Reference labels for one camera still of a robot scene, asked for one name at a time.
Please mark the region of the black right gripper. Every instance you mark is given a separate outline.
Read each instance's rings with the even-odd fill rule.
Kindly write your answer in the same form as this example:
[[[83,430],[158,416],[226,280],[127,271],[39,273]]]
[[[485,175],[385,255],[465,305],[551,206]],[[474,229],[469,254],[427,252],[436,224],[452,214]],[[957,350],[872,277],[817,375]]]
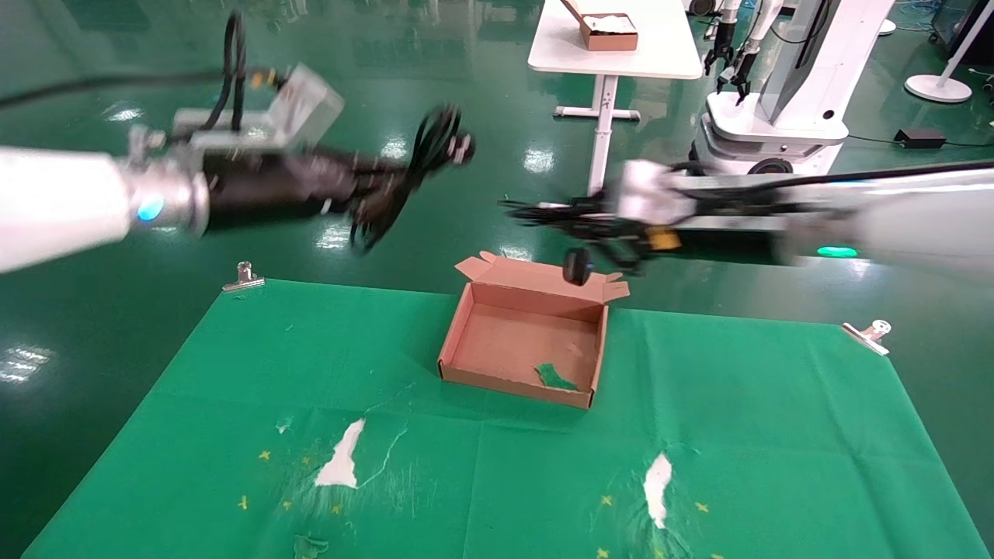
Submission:
[[[683,189],[693,213],[674,226],[689,254],[771,254],[784,226],[784,195],[771,191],[747,196],[742,188]],[[611,227],[621,222],[600,198],[565,203],[502,200],[506,215],[526,227],[590,227],[586,243],[624,275],[641,275],[647,262],[665,250],[652,240],[652,227]]]

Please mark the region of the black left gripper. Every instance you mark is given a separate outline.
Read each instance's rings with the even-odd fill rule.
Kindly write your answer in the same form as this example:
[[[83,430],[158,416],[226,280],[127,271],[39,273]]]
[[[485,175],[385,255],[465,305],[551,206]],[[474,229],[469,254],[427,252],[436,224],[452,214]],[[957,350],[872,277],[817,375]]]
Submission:
[[[330,150],[203,157],[208,181],[207,232],[343,213],[350,207],[351,238],[382,238],[408,194],[425,181],[404,160]]]

